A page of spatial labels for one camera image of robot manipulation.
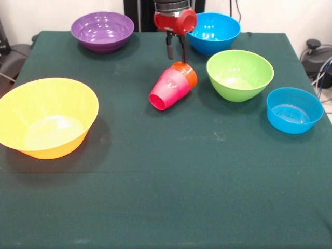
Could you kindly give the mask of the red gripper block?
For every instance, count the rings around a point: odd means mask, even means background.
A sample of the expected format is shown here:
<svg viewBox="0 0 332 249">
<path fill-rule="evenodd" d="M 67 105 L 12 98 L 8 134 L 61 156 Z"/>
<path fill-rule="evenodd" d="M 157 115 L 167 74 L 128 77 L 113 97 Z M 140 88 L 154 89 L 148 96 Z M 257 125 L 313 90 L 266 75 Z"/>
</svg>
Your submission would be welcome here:
<svg viewBox="0 0 332 249">
<path fill-rule="evenodd" d="M 185 34 L 192 32 L 197 25 L 197 15 L 192 9 L 185 9 L 178 12 L 154 14 L 155 26 L 164 32 L 167 32 L 166 46 L 167 55 L 170 60 L 174 59 L 172 38 L 173 34 L 178 35 L 178 40 L 181 45 L 181 59 L 183 63 L 187 63 L 186 58 L 186 42 Z"/>
</svg>

